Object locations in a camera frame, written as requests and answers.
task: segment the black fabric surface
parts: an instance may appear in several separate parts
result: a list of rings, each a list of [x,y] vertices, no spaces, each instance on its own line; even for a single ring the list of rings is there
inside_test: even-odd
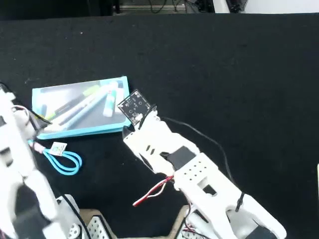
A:
[[[158,105],[225,148],[233,177],[286,228],[318,230],[319,15],[159,15],[0,23],[0,79],[31,104],[31,89],[128,76]],[[182,126],[225,172],[220,152]],[[172,186],[137,208],[163,178],[121,134],[62,139],[82,155],[76,176],[39,168],[80,208],[99,209],[119,237],[166,235],[185,204]],[[50,146],[52,141],[44,142]]]

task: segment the marker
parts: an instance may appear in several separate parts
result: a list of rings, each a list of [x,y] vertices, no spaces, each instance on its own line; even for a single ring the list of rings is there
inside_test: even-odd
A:
[[[105,117],[112,117],[113,110],[115,106],[115,99],[116,99],[116,89],[118,88],[119,84],[116,81],[110,83],[110,91],[106,96],[103,115]]]
[[[82,92],[78,97],[74,98],[73,100],[69,101],[65,105],[61,106],[51,114],[45,117],[46,120],[53,120],[60,115],[64,114],[68,110],[70,110],[72,107],[76,106],[78,103],[83,101],[86,97],[90,96],[94,92],[96,92],[100,88],[99,85],[94,85],[86,89],[84,92]]]
[[[80,118],[82,118],[91,108],[97,105],[108,93],[108,86],[102,86],[95,94],[94,99],[89,102],[85,102],[75,110],[75,112],[61,122],[61,126],[64,130],[70,128],[74,123],[76,123]]]

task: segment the red and white wire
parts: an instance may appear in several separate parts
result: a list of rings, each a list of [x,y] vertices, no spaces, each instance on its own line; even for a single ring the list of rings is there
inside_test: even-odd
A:
[[[166,177],[164,180],[161,180],[160,182],[155,184],[144,196],[142,196],[140,199],[136,200],[133,203],[133,206],[136,207],[138,204],[140,204],[141,202],[145,201],[147,198],[157,197],[159,194],[161,194],[164,191],[166,183],[169,180],[171,180],[173,177],[174,176]],[[156,189],[158,189],[160,186],[162,186],[160,191],[158,193],[156,193],[156,194],[151,195],[151,193],[154,192]]]

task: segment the white 3d-printed part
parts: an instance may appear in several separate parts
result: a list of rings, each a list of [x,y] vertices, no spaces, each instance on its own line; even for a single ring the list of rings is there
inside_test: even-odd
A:
[[[69,231],[68,239],[77,239],[80,235],[80,232],[80,227],[73,223]]]

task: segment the pen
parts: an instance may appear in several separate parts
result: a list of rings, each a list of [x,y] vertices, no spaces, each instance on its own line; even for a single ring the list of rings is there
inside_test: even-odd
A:
[[[81,104],[70,117],[67,117],[61,126],[64,130],[70,128],[80,118],[82,118],[91,108],[93,108],[98,102],[100,102],[108,93],[108,86],[102,86],[95,94],[94,98],[85,104]]]
[[[76,106],[78,103],[83,101],[86,97],[88,97],[91,94],[93,94],[94,92],[96,92],[99,88],[100,88],[99,85],[93,85],[93,86],[89,87],[84,92],[82,92],[78,97],[76,97],[73,100],[69,101],[68,103],[64,104],[63,106],[61,106],[60,108],[58,108],[57,110],[52,112],[50,115],[45,117],[45,119],[46,120],[53,120],[53,119],[59,117],[60,115],[64,114],[69,109],[71,109],[72,107]]]

